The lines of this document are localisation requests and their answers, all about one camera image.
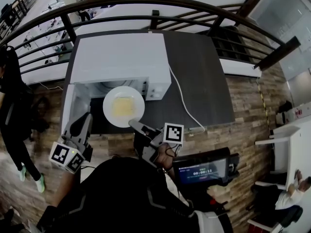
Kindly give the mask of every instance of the robotic arm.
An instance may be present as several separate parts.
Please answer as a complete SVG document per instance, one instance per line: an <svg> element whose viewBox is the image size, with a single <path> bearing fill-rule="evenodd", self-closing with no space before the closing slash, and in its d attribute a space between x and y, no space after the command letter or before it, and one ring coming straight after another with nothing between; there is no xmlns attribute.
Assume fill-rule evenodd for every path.
<svg viewBox="0 0 311 233"><path fill-rule="evenodd" d="M69 120L64 133L53 143L49 160L60 168L76 173L84 160L91 161L93 148L87 142L93 117L87 112L82 117Z"/></svg>
<svg viewBox="0 0 311 233"><path fill-rule="evenodd" d="M158 157L158 147L163 144L163 129L154 130L136 120L130 120L129 125L135 130L134 148L139 158L153 167Z"/></svg>

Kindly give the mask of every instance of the floor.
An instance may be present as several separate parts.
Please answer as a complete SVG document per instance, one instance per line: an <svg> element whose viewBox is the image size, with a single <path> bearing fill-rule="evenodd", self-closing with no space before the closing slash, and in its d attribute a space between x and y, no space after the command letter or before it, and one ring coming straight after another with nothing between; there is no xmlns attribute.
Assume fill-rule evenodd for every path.
<svg viewBox="0 0 311 233"><path fill-rule="evenodd" d="M38 0L33 7L31 8L31 10L27 13L26 17L23 18L23 20L21 21L20 25L18 27L21 27L22 25L26 24L27 22L31 21L32 19L38 17L38 15L40 15L42 13L43 10L45 10L46 8L48 8L49 3L52 0ZM19 37L13 39L10 42L10 45L15 47L17 45L19 45L24 38L26 37L27 32L21 34Z"/></svg>
<svg viewBox="0 0 311 233"><path fill-rule="evenodd" d="M245 210L252 201L251 185L266 174L270 168L271 150L269 146L255 146L256 140L268 137L267 120L262 100L255 79L226 77L233 103L235 122L226 125L208 127L207 132L192 136L185 135L184 147L180 155L215 150L229 147L231 153L240 154L238 170L240 176L227 187L213 186L208 193L218 202L228 201L225 206L230 209L229 217L235 233L247 232L247 220L253 216ZM271 128L275 127L275 114L278 107L286 100L291 100L288 86L279 64L263 73L258 80L265 104L268 110ZM45 83L48 87L63 86L63 82ZM17 169L5 146L0 141L0 213L13 206L20 214L14 217L14 222L28 225L27 220L37 223L47 205L50 204L56 191L62 171L48 161L48 155L53 141L59 137L59 120L62 90L59 88L47 90L41 85L33 85L36 100L45 96L50 101L50 108L44 118L50 128L44 133L34 133L34 141L26 141L31 158L37 168L45 175L46 191L39 194L32 178L27 175L21 183ZM89 143L94 148L92 166L109 159L113 154L135 157L133 149L133 134L92 135ZM90 172L83 170L82 179ZM168 183L170 190L173 184Z"/></svg>

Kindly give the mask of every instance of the railing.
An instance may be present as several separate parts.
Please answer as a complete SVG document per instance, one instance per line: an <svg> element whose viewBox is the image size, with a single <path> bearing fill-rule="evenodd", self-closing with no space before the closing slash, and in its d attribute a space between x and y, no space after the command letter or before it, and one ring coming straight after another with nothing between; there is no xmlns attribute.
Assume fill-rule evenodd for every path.
<svg viewBox="0 0 311 233"><path fill-rule="evenodd" d="M0 17L0 40L5 38L19 25L37 1L38 0L15 0L10 4L9 10Z"/></svg>
<svg viewBox="0 0 311 233"><path fill-rule="evenodd" d="M100 6L105 6L105 5L106 6L107 5L116 5L116 4L162 4L162 5L184 7L187 9L191 9L192 11L190 11L189 13L182 14L179 16L174 16L174 17L161 16L161 15L159 15L158 11L154 11L152 15L105 17L105 18L93 19L93 20L78 22L78 23L73 23L73 24L70 22L70 19L68 16L69 13L73 13L73 12L76 12L78 10L85 10L88 8L100 7ZM237 4L227 5L224 8L232 8L232 7L236 7L236 6L237 6ZM203 13L204 17L206 17L207 15L208 16L214 16L213 23L209 23L209 20L208 21L199 20L199 19L202 19L204 17L201 17L201 15L198 16L197 15L198 13ZM243 46L243 47L251 49L253 51L257 51L261 54L265 54L266 57L264 57L264 58L256 57L256 56L249 54L251 58L256 58L258 60L258 62L255 63L254 68L260 67L261 70L265 70L268 67L272 66L273 64L278 62L280 59L282 59L284 56L286 56L287 54L292 52L294 49L296 49L300 45L300 43L296 37L291 39L289 42L284 43L281 40L279 40L278 38L274 37L273 35L269 34L268 32L264 31L263 29L259 28L257 25L246 20L245 18L232 13L232 11L228 11L228 10L223 9L222 7L215 7L215 6L205 4L202 2L198 2L198 1L193 1L193 0L84 0L84 1L80 1L78 3L74 3L74 4L70 4L70 5L58 8L56 10L50 11L44 15L41 15L41 16L35 18L34 20L26 23L22 27L18 28L11 35L9 35L5 39L3 39L0 42L0 46L2 46L4 44L8 44L11 40L15 39L16 37L18 37L22 33L27 32L31 28L36 27L36 26L40 25L41 23L44 23L44 22L51 20L51 19L54 19L56 17L61 17L61 19L64 23L63 27L49 31L49 32L46 32L46 33L43 33L37 37L31 38L27 42L23 42L20 45L18 45L17 47L15 47L15 50L25 46L28 43L36 41L42 37L48 36L52 33L56 33L56 32L62 31L62 30L67 31L69 38L63 39L63 40L60 40L60 41L57 41L55 43L51 43L51 44L48 44L48 45L45 45L42 47L39 47L37 49L34 49L30 52L27 52L27 53L19 56L19 58L22 58L22 57L25 57L31 53L34 53L34 52L37 52L37 51L40 51L40 50L43 50L43 49L46 49L46 48L49 48L52 46L64 44L64 43L67 43L70 41L74 44L76 41L76 38L77 38L76 33L74 31L74 28L81 27L83 25L93 24L93 23L103 23L103 22L108 22L108 21L121 21L121 20L149 20L150 21L150 27L149 27L150 29L160 29L160 30L164 29L163 24L165 22L173 22L173 24L175 24L175 25L177 25L176 23L178 23L178 24L179 23L186 23L186 27L189 27L192 25L200 25L200 26L204 26L206 28L205 32L208 36L211 36L214 38L217 36L217 34L220 31L226 31L226 32L234 33L238 36L247 38L247 39L252 40L256 43L264 45L265 47L272 50L271 53L264 52L264 51L261 51L261 50L254 48L254 47L249 47L243 43L231 42L230 40L225 40L225 39L221 39L221 38L218 39L221 41L226 41L227 43L230 43L230 44L238 44L239 46ZM242 25L256 31L257 33L262 34L263 36L270 38L271 40L278 43L279 47L277 49L275 49L275 48L269 46L267 43L265 43L261 40L258 40L254 37L251 37L247 34L241 33L239 31L231 30L228 28L220 27L221 23L224 21L225 18L232 20L235 23L242 24ZM50 55L50 57L58 56L58 55L61 55L64 53L70 53L70 52L71 52L71 50L65 50L62 52L53 53L52 55ZM233 51L233 52L235 52L237 54L245 54L245 53L238 52L238 51ZM42 59L48 58L48 57L49 56L43 56L41 58L31 60L30 62L24 63L21 66L24 67L28 64L37 62L39 60L42 60ZM39 67L34 67L34 68L31 68L29 70L22 72L22 74L30 72L30 71L38 70L41 68L66 63L68 61L69 60L62 60L62 61L57 61L54 63L42 65Z"/></svg>

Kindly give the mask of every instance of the sneaker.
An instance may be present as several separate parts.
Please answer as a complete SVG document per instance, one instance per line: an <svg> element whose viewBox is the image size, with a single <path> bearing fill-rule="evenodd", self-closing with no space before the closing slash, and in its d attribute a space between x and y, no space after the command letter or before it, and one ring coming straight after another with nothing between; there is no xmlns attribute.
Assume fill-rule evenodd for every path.
<svg viewBox="0 0 311 233"><path fill-rule="evenodd" d="M25 181L25 173L26 173L27 169L25 166L23 166L22 170L19 171L19 179L20 181L24 182Z"/></svg>
<svg viewBox="0 0 311 233"><path fill-rule="evenodd" d="M38 191L40 193L43 193L45 190L43 175L41 175L40 179L38 181L36 181L35 183L37 184Z"/></svg>

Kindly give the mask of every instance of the white plate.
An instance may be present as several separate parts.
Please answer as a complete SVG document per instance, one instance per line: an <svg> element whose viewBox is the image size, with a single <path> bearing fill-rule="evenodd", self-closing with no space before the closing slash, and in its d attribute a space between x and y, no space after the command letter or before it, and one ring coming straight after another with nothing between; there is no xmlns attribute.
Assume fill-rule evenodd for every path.
<svg viewBox="0 0 311 233"><path fill-rule="evenodd" d="M134 100L134 113L131 116L114 116L112 111L113 101L116 98L132 97ZM108 92L103 102L103 111L107 120L120 128L128 128L132 119L139 121L145 112L145 101L141 94L129 86L119 86Z"/></svg>

